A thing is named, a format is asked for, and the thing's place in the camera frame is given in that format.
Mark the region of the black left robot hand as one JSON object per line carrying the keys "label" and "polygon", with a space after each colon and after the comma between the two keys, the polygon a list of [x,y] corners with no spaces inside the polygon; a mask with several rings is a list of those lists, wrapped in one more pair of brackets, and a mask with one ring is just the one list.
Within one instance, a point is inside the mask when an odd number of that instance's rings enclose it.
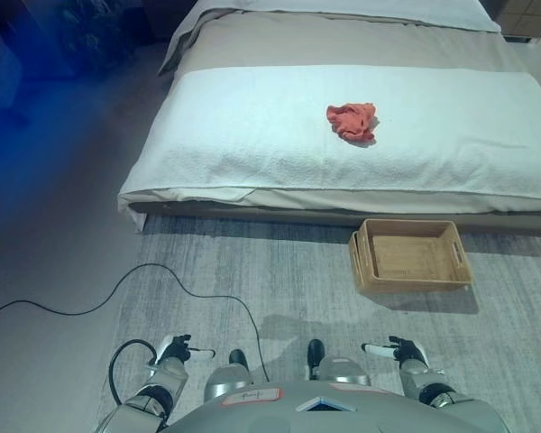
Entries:
{"label": "black left robot hand", "polygon": [[166,335],[156,350],[156,364],[170,358],[179,359],[183,364],[187,361],[207,361],[215,358],[214,349],[192,347],[190,340],[189,334]]}

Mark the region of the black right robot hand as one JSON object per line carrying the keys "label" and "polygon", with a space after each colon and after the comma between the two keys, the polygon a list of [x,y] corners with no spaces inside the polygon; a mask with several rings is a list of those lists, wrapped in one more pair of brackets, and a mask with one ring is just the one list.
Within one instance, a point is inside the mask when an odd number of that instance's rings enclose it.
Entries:
{"label": "black right robot hand", "polygon": [[417,340],[410,340],[399,336],[389,336],[386,345],[362,343],[361,349],[367,355],[375,355],[403,364],[407,360],[418,360],[428,366],[426,351]]}

